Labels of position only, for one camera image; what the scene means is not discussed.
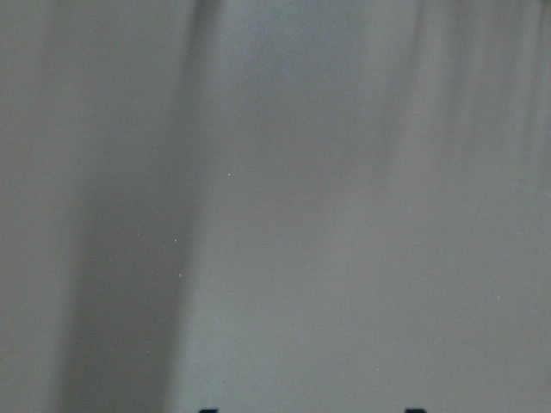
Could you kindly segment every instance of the gray wall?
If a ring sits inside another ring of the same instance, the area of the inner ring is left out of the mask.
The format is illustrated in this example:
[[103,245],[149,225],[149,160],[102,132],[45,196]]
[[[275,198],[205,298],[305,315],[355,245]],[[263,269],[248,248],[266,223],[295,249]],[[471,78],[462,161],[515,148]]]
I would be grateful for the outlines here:
[[0,11],[0,411],[549,411],[547,2]]

